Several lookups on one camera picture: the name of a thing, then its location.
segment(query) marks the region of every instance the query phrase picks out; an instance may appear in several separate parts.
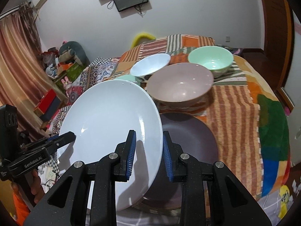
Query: dark plate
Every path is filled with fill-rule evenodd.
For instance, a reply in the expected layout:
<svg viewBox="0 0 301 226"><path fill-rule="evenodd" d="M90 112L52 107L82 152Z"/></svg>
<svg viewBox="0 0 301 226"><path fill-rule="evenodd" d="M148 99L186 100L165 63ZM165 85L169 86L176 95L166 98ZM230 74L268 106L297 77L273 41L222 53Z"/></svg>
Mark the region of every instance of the dark plate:
<svg viewBox="0 0 301 226"><path fill-rule="evenodd" d="M163 130L169 131L172 141L180 144L183 152L210 164L218 160L216 140L202 121L183 113L164 113L160 117ZM143 198L143 204L154 208L181 207L182 184L169 182L163 157L157 176Z"/></svg>

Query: human hand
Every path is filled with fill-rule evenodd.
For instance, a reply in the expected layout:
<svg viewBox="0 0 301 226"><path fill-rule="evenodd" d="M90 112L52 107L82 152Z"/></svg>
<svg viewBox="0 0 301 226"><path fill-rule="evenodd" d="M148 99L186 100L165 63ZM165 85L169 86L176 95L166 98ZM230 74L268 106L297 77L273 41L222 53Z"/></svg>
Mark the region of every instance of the human hand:
<svg viewBox="0 0 301 226"><path fill-rule="evenodd" d="M41 185L41 179L40 179L38 171L36 169L32 171L32 175L33 175L33 183L30 188L31 188L31 193L35 196L34 202L37 204L42 199L45 192ZM15 195L22 200L22 198L19 194L18 185L15 182L12 182L11 187L12 187Z"/></svg>

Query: blue fabric patch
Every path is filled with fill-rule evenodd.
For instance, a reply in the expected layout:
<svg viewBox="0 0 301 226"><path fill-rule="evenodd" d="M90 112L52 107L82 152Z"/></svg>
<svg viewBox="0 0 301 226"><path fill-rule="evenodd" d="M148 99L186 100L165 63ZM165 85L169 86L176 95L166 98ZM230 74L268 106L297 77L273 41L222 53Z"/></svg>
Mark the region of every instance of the blue fabric patch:
<svg viewBox="0 0 301 226"><path fill-rule="evenodd" d="M270 161L263 159L263 186L262 197L270 193L277 178L279 161Z"/></svg>

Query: tablecloth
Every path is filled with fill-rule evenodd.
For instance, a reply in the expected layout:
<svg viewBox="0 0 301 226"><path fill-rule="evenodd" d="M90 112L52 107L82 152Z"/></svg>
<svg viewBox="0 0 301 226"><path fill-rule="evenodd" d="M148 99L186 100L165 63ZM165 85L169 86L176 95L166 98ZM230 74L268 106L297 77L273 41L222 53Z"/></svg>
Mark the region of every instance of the tablecloth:
<svg viewBox="0 0 301 226"><path fill-rule="evenodd" d="M59 133L70 106L84 91L104 80L129 74L130 68L142 58L168 53L170 64L186 63L192 50L214 44L209 37L177 34L141 44L120 58L97 58L73 83L68 106L58 112L50 130ZM159 111L188 113L206 123L217 139L219 159L254 198L260 199L286 182L289 141L283 108L265 80L243 58L234 56L231 69L215 79L211 91L196 105L189 108L160 105Z"/></svg>

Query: pink bunny toy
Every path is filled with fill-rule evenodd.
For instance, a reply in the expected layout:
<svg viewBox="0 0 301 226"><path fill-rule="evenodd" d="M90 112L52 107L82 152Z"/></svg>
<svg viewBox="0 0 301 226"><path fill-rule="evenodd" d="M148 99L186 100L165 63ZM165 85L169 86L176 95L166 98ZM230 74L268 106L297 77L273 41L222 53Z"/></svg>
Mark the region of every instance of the pink bunny toy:
<svg viewBox="0 0 301 226"><path fill-rule="evenodd" d="M72 92L72 83L71 83L71 81L69 81L68 77L66 77L66 76L65 76L65 80L62 79L61 81L63 83L64 89L66 90L67 97L70 97L70 94Z"/></svg>

